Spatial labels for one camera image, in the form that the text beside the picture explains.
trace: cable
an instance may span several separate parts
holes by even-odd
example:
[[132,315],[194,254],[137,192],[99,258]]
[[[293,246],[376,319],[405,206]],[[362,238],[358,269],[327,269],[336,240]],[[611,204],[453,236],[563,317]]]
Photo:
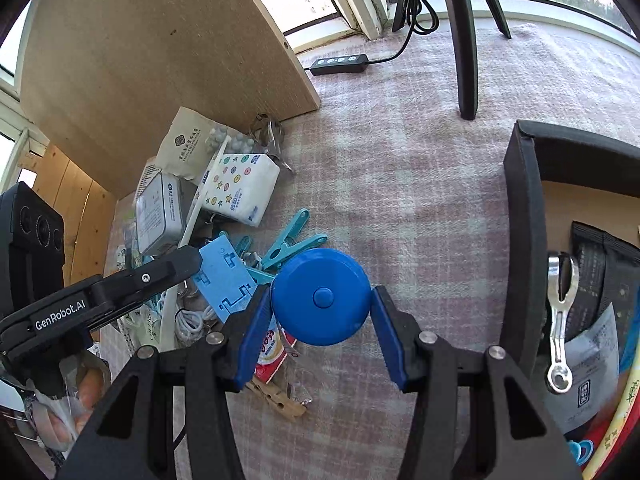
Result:
[[[418,15],[420,15],[420,12],[422,12],[423,4],[425,7],[427,7],[427,10],[429,11],[429,15],[431,16],[431,27],[429,28],[423,27],[422,25],[420,25],[420,23],[418,23]],[[393,61],[395,58],[399,57],[404,52],[404,50],[406,49],[406,46],[409,44],[409,40],[411,39],[412,34],[415,33],[415,34],[418,34],[419,36],[426,36],[436,31],[437,28],[440,26],[440,19],[438,18],[436,11],[433,9],[433,7],[431,7],[431,4],[429,3],[428,0],[402,0],[402,10],[404,13],[404,22],[407,25],[409,25],[409,32],[407,33],[406,39],[404,40],[404,43],[400,47],[400,50],[398,50],[395,54],[393,54],[390,57],[384,57],[383,59],[372,59],[367,64],[373,65],[376,63],[385,63],[387,61]]]
[[216,313],[210,305],[204,310],[187,310],[181,307],[174,317],[175,335],[185,345],[190,346],[204,336],[207,331],[205,322],[214,319]]
[[180,443],[182,442],[182,440],[184,439],[184,436],[187,434],[187,425],[185,424],[182,429],[180,430],[180,433],[178,433],[178,436],[175,437],[174,440],[174,451],[175,448],[177,448],[178,446],[180,446]]

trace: metal bolt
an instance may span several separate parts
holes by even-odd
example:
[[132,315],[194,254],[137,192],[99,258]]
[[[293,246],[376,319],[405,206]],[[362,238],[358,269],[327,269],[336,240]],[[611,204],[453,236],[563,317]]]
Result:
[[433,332],[430,332],[429,330],[423,330],[422,332],[420,332],[418,338],[420,338],[420,341],[427,345],[432,345],[438,340],[438,336]]
[[145,345],[145,346],[141,346],[138,349],[138,352],[136,353],[136,355],[140,359],[149,359],[155,353],[156,353],[156,349],[153,346]]
[[220,332],[210,332],[207,334],[206,339],[210,345],[219,345],[225,340],[225,336]]
[[507,355],[507,352],[504,351],[504,348],[501,346],[489,346],[489,355],[494,359],[498,359],[498,361],[504,359]]

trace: floor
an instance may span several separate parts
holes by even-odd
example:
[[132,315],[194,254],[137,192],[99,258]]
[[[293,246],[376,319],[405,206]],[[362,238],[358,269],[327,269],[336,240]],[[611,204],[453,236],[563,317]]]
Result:
[[[640,146],[636,56],[552,25],[510,27],[509,41],[490,20],[478,20],[473,122],[459,115],[447,22],[427,38],[413,38],[393,62],[357,75],[312,77],[321,108],[285,123],[285,156],[298,174],[280,177],[260,229],[251,231],[258,252],[306,207],[305,232],[327,232],[328,245],[356,258],[370,282],[386,285],[421,327],[462,348],[497,342],[509,263],[502,158],[514,121],[564,124]],[[403,39],[402,33],[367,44],[350,38],[303,56],[303,65],[324,54],[383,57]],[[102,337],[102,354],[117,371],[127,359],[124,343],[110,327]],[[295,371],[313,397],[299,423],[248,392],[228,396],[246,478],[395,478],[415,397],[389,381],[370,321],[341,344],[301,348],[331,384]],[[176,400],[177,433],[181,392]],[[458,411],[461,444],[464,402]],[[176,456],[181,478],[190,477],[186,447]]]

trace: white tissue pack with stars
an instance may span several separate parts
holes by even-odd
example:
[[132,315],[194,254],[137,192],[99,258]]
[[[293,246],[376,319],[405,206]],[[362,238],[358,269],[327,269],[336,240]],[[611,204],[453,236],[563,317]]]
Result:
[[258,227],[269,205],[280,168],[267,155],[224,155],[207,175],[207,195],[202,208]]

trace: wooden board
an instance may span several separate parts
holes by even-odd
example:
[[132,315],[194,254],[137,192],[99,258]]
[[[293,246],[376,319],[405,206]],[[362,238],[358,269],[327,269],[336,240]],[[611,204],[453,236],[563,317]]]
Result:
[[33,173],[38,173],[38,165],[42,162],[42,157],[36,155],[35,153],[27,152],[23,156],[21,156],[18,161],[18,167],[24,168],[25,170],[33,171]]
[[65,221],[65,266],[62,268],[65,286],[72,284],[70,279],[76,238],[91,183],[91,177],[69,161],[53,206]]
[[247,131],[319,98],[260,0],[40,0],[20,104],[121,198],[180,106]]
[[71,283],[102,274],[115,208],[116,199],[94,180],[78,228]]
[[33,190],[52,207],[56,203],[60,183],[68,164],[68,156],[55,146],[50,146],[42,157]]

